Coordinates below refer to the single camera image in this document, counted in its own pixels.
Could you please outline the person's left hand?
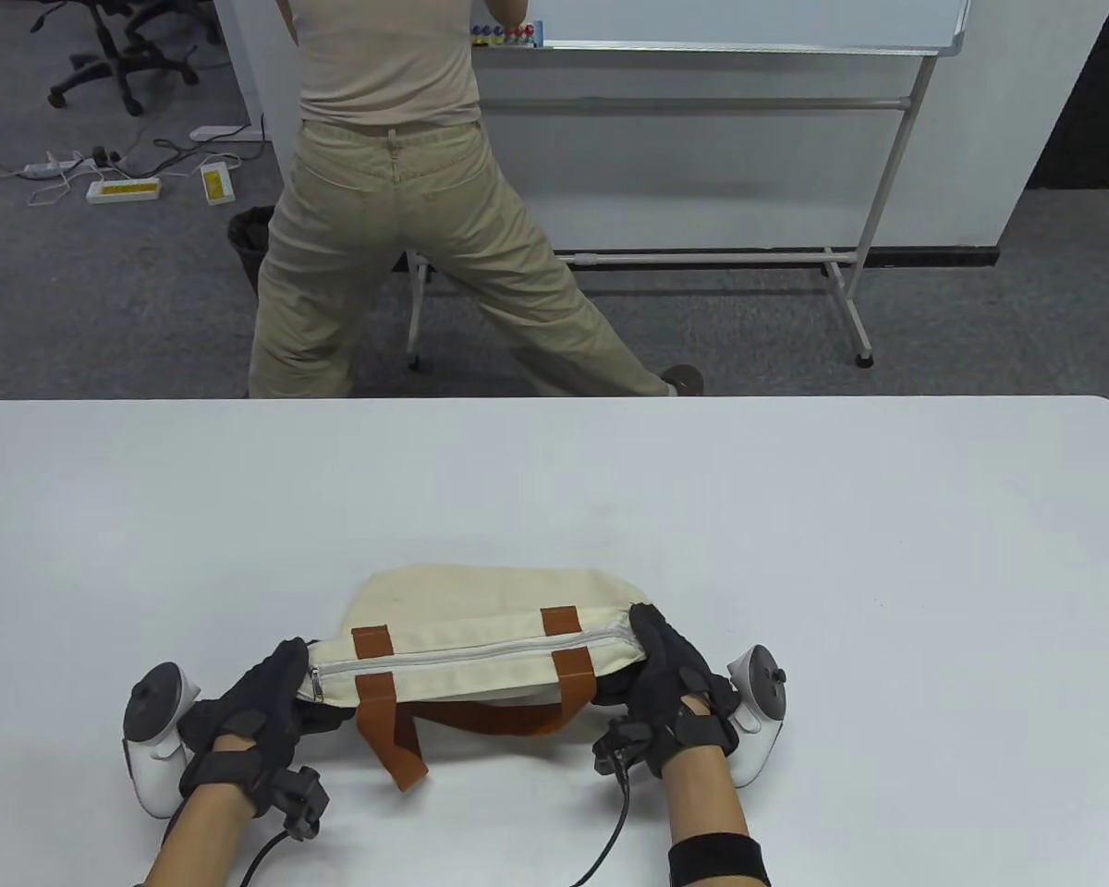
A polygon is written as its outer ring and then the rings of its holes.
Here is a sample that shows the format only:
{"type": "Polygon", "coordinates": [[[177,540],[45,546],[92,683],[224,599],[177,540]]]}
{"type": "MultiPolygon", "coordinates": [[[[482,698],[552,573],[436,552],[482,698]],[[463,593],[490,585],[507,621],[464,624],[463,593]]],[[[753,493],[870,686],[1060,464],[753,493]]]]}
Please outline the person's left hand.
{"type": "Polygon", "coordinates": [[[301,737],[339,728],[356,713],[301,699],[307,674],[307,642],[284,639],[222,697],[200,700],[179,718],[179,735],[191,753],[179,781],[181,797],[205,785],[233,785],[255,815],[266,814],[301,737]]]}

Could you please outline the person's right hand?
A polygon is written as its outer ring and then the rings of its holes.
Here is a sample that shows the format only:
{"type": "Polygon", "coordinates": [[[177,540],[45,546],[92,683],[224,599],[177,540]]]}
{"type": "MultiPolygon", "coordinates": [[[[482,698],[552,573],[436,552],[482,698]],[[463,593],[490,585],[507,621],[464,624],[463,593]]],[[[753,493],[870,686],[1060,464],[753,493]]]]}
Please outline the person's right hand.
{"type": "Polygon", "coordinates": [[[714,747],[731,756],[739,745],[731,723],[740,704],[735,686],[712,672],[655,605],[631,605],[628,620],[644,657],[607,675],[597,689],[593,704],[627,712],[592,745],[596,772],[619,778],[643,763],[660,778],[686,750],[714,747]]]}

